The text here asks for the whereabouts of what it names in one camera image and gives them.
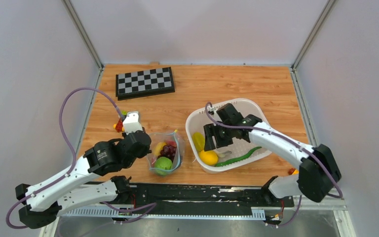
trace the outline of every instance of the wooden table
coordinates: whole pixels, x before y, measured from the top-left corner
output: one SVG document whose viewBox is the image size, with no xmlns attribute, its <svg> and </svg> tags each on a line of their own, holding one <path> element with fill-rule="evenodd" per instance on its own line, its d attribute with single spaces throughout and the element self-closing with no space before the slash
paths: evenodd
<svg viewBox="0 0 379 237">
<path fill-rule="evenodd" d="M 115 97 L 115 76 L 169 65 L 107 65 L 100 89 Z M 299 110 L 293 83 L 287 67 L 252 66 L 193 66 L 171 65 L 175 93 L 135 98 L 116 103 L 121 110 L 139 111 L 141 123 L 150 132 L 165 132 L 178 129 L 188 139 L 185 122 L 193 111 L 204 107 L 207 101 L 213 104 L 234 98 L 247 98 L 256 102 L 270 125 L 286 135 L 307 143 L 302 116 Z M 118 115 L 111 103 L 98 94 L 89 118 L 79 154 L 99 141 L 108 141 L 120 136 L 113 129 Z M 277 155 L 238 167 L 219 174 L 209 174 L 193 162 L 189 142 L 182 166 L 172 175 L 159 177 L 149 172 L 146 158 L 137 159 L 129 169 L 108 174 L 99 179 L 107 181 L 115 175 L 132 176 L 132 182 L 209 184 L 261 186 L 274 175 L 286 176 L 291 165 Z"/>
</svg>

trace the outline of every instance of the toy fruit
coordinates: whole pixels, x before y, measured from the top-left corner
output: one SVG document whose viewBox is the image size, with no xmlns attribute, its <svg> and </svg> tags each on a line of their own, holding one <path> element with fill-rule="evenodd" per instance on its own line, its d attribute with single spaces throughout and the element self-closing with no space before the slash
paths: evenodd
<svg viewBox="0 0 379 237">
<path fill-rule="evenodd" d="M 202 150 L 200 153 L 198 153 L 198 156 L 206 165 L 215 165 L 217 162 L 219 162 L 219 157 L 214 151 L 205 152 Z"/>
<path fill-rule="evenodd" d="M 238 162 L 238 161 L 242 161 L 244 159 L 247 159 L 249 158 L 257 149 L 261 149 L 262 147 L 254 147 L 252 148 L 250 151 L 248 151 L 248 153 L 246 153 L 245 155 L 241 156 L 241 157 L 236 157 L 236 158 L 233 158 L 233 159 L 228 159 L 224 162 L 220 162 L 220 163 L 217 163 L 215 165 L 215 167 L 221 167 L 221 166 L 225 166 L 225 165 L 228 165 L 228 164 L 233 164 L 235 162 Z"/>
<path fill-rule="evenodd" d="M 160 156 L 167 157 L 171 161 L 174 161 L 175 154 L 176 154 L 176 147 L 173 147 L 171 145 L 163 146 L 163 149 L 160 151 Z"/>
<path fill-rule="evenodd" d="M 154 148 L 153 154 L 158 157 L 160 156 L 160 151 L 162 151 L 163 147 L 166 145 L 165 142 L 159 142 Z"/>
<path fill-rule="evenodd" d="M 194 146 L 195 146 L 195 149 L 197 150 L 197 152 L 201 152 L 204 149 L 205 138 L 201 133 L 195 132 L 192 135 L 192 141 L 194 142 Z"/>
<path fill-rule="evenodd" d="M 176 142 L 174 141 L 166 141 L 166 144 L 168 144 L 169 146 L 176 147 Z"/>
<path fill-rule="evenodd" d="M 292 174 L 298 174 L 298 173 L 299 173 L 299 171 L 296 170 L 296 169 L 294 169 L 294 168 L 291 168 L 290 170 L 288 170 L 288 174 L 289 174 L 289 175 L 292 175 Z"/>
<path fill-rule="evenodd" d="M 159 157 L 154 163 L 154 167 L 158 169 L 170 170 L 172 169 L 172 161 L 167 157 Z"/>
</svg>

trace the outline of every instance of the white basket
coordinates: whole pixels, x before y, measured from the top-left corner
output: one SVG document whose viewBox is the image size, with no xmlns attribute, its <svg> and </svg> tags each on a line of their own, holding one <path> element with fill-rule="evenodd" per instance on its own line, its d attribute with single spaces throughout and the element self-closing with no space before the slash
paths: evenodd
<svg viewBox="0 0 379 237">
<path fill-rule="evenodd" d="M 249 115 L 249 114 L 252 114 L 252 115 L 255 115 L 255 116 L 261 118 L 264 122 L 269 124 L 268 121 L 266 120 L 264 114 L 262 113 L 262 110 L 252 100 L 241 99 L 241 98 L 233 99 L 233 100 L 220 102 L 218 104 L 214 104 L 213 107 L 218 109 L 227 103 L 233 104 L 234 107 L 244 117 Z M 214 119 L 221 121 L 220 118 L 218 118 L 218 116 L 214 116 Z M 230 169 L 233 169 L 233 168 L 245 165 L 245 164 L 249 164 L 249 163 L 254 162 L 256 160 L 267 157 L 271 154 L 271 151 L 269 151 L 265 148 L 261 148 L 261 149 L 256 150 L 249 158 L 235 162 L 235 163 L 232 163 L 232 164 L 229 164 L 229 165 L 225 165 L 225 166 L 221 166 L 221 167 L 214 167 L 214 166 L 206 165 L 206 164 L 204 164 L 204 162 L 201 161 L 200 157 L 198 156 L 198 152 L 197 152 L 195 145 L 194 145 L 194 142 L 192 140 L 192 135 L 195 132 L 199 132 L 199 133 L 204 135 L 204 125 L 209 124 L 209 123 L 212 123 L 212 121 L 209 120 L 209 118 L 206 116 L 205 108 L 203 107 L 199 110 L 192 112 L 189 115 L 187 122 L 185 124 L 185 130 L 187 131 L 187 136 L 188 136 L 189 143 L 191 144 L 192 151 L 194 152 L 195 158 L 197 159 L 198 163 L 200 163 L 200 165 L 204 169 L 204 171 L 206 171 L 208 173 L 212 173 L 212 174 L 223 172 L 223 171 L 230 170 Z M 246 153 L 248 153 L 248 151 L 250 151 L 254 147 L 257 147 L 257 145 L 252 144 L 252 143 L 248 143 L 243 139 L 233 138 L 233 144 L 232 145 L 218 149 L 218 151 L 220 151 L 220 152 L 224 152 L 224 151 L 231 151 L 232 152 L 231 155 L 228 155 L 224 158 L 219 158 L 219 162 L 223 162 L 223 161 L 226 161 L 226 160 L 231 159 L 231 158 L 243 156 Z"/>
</svg>

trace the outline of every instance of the plastic basket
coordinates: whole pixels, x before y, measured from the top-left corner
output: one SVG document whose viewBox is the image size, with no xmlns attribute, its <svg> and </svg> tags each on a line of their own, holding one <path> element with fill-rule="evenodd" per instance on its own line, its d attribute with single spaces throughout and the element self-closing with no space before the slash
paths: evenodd
<svg viewBox="0 0 379 237">
<path fill-rule="evenodd" d="M 154 151 L 155 146 L 159 142 L 164 141 L 174 141 L 177 144 L 177 151 L 175 153 L 174 161 L 172 162 L 172 169 L 165 170 L 165 169 L 159 169 L 154 167 L 154 163 L 157 160 L 157 157 L 153 155 L 153 153 L 150 153 L 147 155 L 147 159 L 149 162 L 149 170 L 152 173 L 155 173 L 160 176 L 166 176 L 169 174 L 172 174 L 175 172 L 182 164 L 182 158 L 184 156 L 185 151 L 185 143 L 184 140 L 178 135 L 176 131 L 170 132 L 170 133 L 151 133 L 149 134 L 151 137 L 152 143 L 151 143 L 151 150 Z"/>
<path fill-rule="evenodd" d="M 242 113 L 243 116 L 247 116 L 249 114 L 252 114 L 252 115 L 255 115 L 255 116 L 261 118 L 264 122 L 269 124 L 268 121 L 266 120 L 262 110 L 259 108 L 259 106 L 257 104 L 255 104 L 255 102 L 248 100 L 248 99 L 238 98 L 238 99 L 228 100 L 228 101 L 224 101 L 224 102 L 214 104 L 213 107 L 218 109 L 227 103 L 233 104 L 234 107 L 240 113 Z M 271 151 L 267 150 L 266 148 L 261 148 L 261 149 L 256 150 L 247 159 L 244 159 L 244 160 L 241 160 L 241 161 L 229 164 L 229 165 L 225 165 L 222 167 L 214 167 L 214 166 L 209 166 L 209 165 L 204 164 L 204 162 L 202 162 L 200 157 L 198 156 L 198 152 L 197 152 L 195 145 L 194 145 L 194 142 L 192 140 L 192 135 L 195 132 L 199 132 L 199 133 L 204 135 L 204 128 L 203 128 L 204 125 L 212 123 L 211 120 L 209 120 L 209 118 L 206 116 L 204 110 L 205 110 L 205 108 L 203 107 L 201 109 L 198 109 L 198 110 L 192 112 L 187 119 L 187 122 L 185 124 L 185 129 L 187 131 L 188 140 L 189 140 L 189 143 L 191 144 L 191 148 L 192 148 L 192 151 L 194 152 L 195 158 L 198 161 L 198 163 L 200 163 L 201 167 L 206 172 L 212 173 L 212 174 L 223 172 L 223 171 L 230 170 L 230 169 L 233 169 L 233 168 L 245 165 L 245 164 L 249 164 L 249 163 L 254 162 L 256 160 L 267 157 L 271 154 Z M 218 117 L 214 117 L 214 119 L 221 121 L 220 118 L 218 118 Z M 250 151 L 254 147 L 257 147 L 257 145 L 252 144 L 252 143 L 248 143 L 245 140 L 233 138 L 233 144 L 232 145 L 217 149 L 220 152 L 224 152 L 224 151 L 231 151 L 232 152 L 231 155 L 228 155 L 224 158 L 219 158 L 219 162 L 223 162 L 223 161 L 226 161 L 226 160 L 231 159 L 231 158 L 243 156 L 246 153 L 248 153 L 248 151 Z"/>
</svg>

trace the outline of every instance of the green vegetable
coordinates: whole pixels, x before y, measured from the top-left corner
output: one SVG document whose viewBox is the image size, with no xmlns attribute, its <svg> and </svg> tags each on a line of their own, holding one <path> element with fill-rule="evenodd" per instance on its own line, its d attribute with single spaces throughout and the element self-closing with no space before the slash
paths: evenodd
<svg viewBox="0 0 379 237">
<path fill-rule="evenodd" d="M 262 147 L 255 147 L 255 148 L 252 148 L 250 151 L 248 151 L 248 153 L 246 153 L 245 155 L 241 156 L 241 157 L 236 157 L 236 158 L 232 158 L 232 159 L 228 159 L 224 162 L 220 162 L 220 163 L 217 163 L 215 165 L 215 167 L 221 167 L 221 166 L 225 166 L 225 165 L 228 165 L 228 164 L 233 164 L 235 162 L 238 162 L 238 161 L 241 161 L 241 160 L 244 160 L 244 159 L 247 159 L 249 158 L 257 149 L 261 149 Z"/>
<path fill-rule="evenodd" d="M 159 157 L 154 163 L 154 167 L 158 169 L 170 170 L 172 169 L 172 161 L 167 157 Z"/>
</svg>

